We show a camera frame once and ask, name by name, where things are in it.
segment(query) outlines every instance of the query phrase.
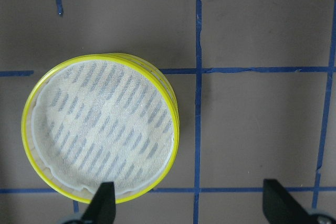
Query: yellow rim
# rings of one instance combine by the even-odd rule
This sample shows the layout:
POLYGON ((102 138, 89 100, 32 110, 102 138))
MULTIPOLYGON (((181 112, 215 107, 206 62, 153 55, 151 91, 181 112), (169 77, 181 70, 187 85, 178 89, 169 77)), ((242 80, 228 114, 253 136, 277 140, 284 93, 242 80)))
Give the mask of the yellow rim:
POLYGON ((38 82, 37 84, 34 86, 33 90, 31 91, 27 102, 25 104, 24 110, 23 110, 23 115, 22 115, 22 121, 21 121, 21 133, 22 133, 22 139, 23 139, 23 146, 26 152, 26 155, 32 165, 32 167, 34 168, 34 170, 36 171, 36 173, 50 186, 52 187, 54 190, 58 191, 59 193, 73 199, 73 200, 77 200, 80 202, 84 202, 84 203, 90 203, 90 199, 86 199, 86 198, 81 198, 78 196, 75 196, 65 190, 63 190, 62 188, 60 188, 59 186, 57 186, 54 182, 52 182, 44 173, 43 171, 40 169, 40 167, 37 165, 37 163, 35 162, 33 155, 30 151, 29 148, 29 144, 28 144, 28 137, 27 137, 27 132, 26 132, 26 123, 27 123, 27 117, 28 117, 28 112, 29 112, 29 108, 32 104, 32 101, 34 99, 34 97, 38 94, 39 89, 41 88, 41 86, 47 81, 49 80, 53 75, 55 75, 58 71, 62 70, 63 68, 74 64, 74 63, 78 63, 78 62, 82 62, 82 61, 87 61, 87 60, 107 60, 107 61, 112 61, 112 62, 116 62, 116 63, 120 63, 123 64, 125 66, 128 66, 132 69, 134 69, 135 71, 141 73, 143 76, 145 76, 147 79, 149 79, 151 81, 152 84, 154 84, 154 86, 159 90, 160 94, 162 95, 163 99, 165 100, 165 102, 167 103, 167 106, 171 112, 172 115, 172 120, 173 120, 173 125, 174 125, 174 145, 173 145, 173 151, 171 154, 171 157, 166 165, 166 168, 164 169, 164 171, 161 173, 161 175, 147 188, 143 189, 142 191, 131 195, 131 196, 127 196, 124 198, 120 198, 116 200, 116 203, 122 203, 122 202, 126 202, 129 201, 131 199, 135 199, 145 193, 147 193, 149 190, 151 190, 153 187, 155 187, 158 183, 161 182, 161 180, 167 175, 167 173, 169 172, 170 168, 172 167, 175 157, 176 157, 176 153, 177 153, 177 147, 178 147, 178 140, 179 140, 179 117, 178 117, 178 112, 177 112, 177 103, 175 103, 175 101, 172 101, 171 97, 169 96, 167 90, 165 87, 162 86, 162 84, 159 82, 159 80, 153 76, 151 73, 149 73, 147 70, 145 70, 144 68, 142 68, 141 66, 137 65, 136 63, 131 62, 130 60, 127 60, 123 57, 123 54, 106 54, 106 55, 84 55, 84 56, 79 56, 79 57, 75 57, 73 59, 67 60, 62 62, 61 64, 55 66, 54 68, 52 68, 50 71, 48 71, 38 82))

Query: gray floor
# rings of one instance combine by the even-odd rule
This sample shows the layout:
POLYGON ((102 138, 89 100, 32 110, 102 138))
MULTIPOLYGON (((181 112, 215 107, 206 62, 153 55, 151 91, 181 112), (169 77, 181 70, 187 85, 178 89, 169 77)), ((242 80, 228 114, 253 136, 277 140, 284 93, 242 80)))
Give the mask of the gray floor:
MULTIPOLYGON (((204 68, 327 67, 334 0, 202 0, 204 68)), ((20 118, 38 79, 75 56, 126 52, 158 68, 195 68, 195 0, 1 0, 1 223, 56 223, 73 213, 22 147, 20 118)), ((195 74, 167 74, 181 117, 180 147, 158 188, 194 188, 195 74)), ((310 208, 323 117, 326 72, 205 73, 202 82, 202 188, 260 188, 266 177, 310 208)), ((336 216, 336 86, 320 169, 318 208, 336 216)), ((261 192, 201 193, 198 223, 267 223, 261 192)), ((85 204, 79 204, 83 211, 85 204)), ((147 193, 117 205, 115 223, 192 223, 193 193, 147 193)))

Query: round container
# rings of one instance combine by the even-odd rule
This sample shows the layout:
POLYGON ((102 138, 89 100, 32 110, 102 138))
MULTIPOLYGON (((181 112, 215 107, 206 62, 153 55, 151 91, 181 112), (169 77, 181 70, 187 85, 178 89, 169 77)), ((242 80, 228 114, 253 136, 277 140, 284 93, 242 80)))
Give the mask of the round container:
POLYGON ((179 139, 174 91, 147 61, 127 54, 67 60, 35 85, 21 132, 27 157, 54 190, 89 203, 114 181, 117 203, 155 187, 179 139))

